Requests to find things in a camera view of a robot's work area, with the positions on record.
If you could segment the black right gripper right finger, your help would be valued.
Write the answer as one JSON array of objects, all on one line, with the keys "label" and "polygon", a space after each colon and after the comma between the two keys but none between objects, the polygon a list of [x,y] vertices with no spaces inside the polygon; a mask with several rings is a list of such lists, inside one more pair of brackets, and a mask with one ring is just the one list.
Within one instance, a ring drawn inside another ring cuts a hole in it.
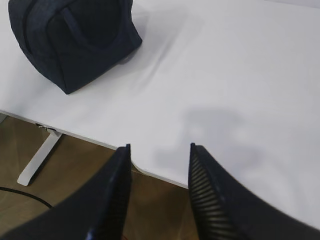
[{"label": "black right gripper right finger", "polygon": [[190,145],[188,193],[201,240],[318,240],[320,231],[279,211]]}]

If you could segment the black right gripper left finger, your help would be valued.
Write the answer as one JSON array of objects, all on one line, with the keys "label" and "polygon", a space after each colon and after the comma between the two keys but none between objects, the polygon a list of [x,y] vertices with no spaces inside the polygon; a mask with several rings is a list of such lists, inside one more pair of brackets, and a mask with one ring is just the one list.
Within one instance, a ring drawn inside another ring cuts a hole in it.
[{"label": "black right gripper left finger", "polygon": [[119,147],[80,189],[2,240],[120,240],[130,199],[131,146]]}]

